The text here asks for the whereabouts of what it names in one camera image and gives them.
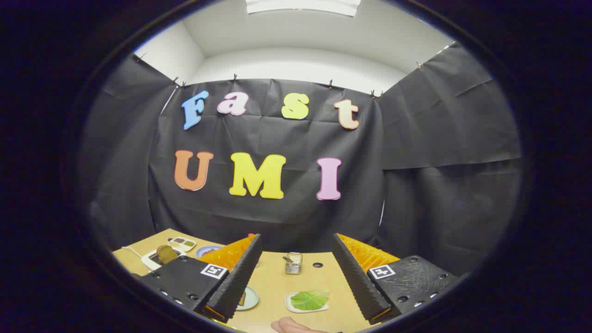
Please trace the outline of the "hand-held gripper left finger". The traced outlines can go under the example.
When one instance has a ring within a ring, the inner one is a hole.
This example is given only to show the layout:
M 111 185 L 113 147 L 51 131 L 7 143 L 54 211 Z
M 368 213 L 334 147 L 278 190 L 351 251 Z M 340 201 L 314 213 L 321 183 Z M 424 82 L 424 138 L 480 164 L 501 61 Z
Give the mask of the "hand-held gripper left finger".
M 260 238 L 252 234 L 198 259 L 177 256 L 138 280 L 175 305 L 226 324 L 261 256 Z

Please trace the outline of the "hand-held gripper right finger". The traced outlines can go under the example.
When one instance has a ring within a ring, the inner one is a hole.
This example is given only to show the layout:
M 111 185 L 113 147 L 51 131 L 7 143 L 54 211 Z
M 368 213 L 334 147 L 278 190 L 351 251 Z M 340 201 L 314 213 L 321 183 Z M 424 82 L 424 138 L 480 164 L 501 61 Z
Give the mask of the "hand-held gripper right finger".
M 370 324 L 427 305 L 459 279 L 421 256 L 400 259 L 342 234 L 333 235 L 332 253 Z

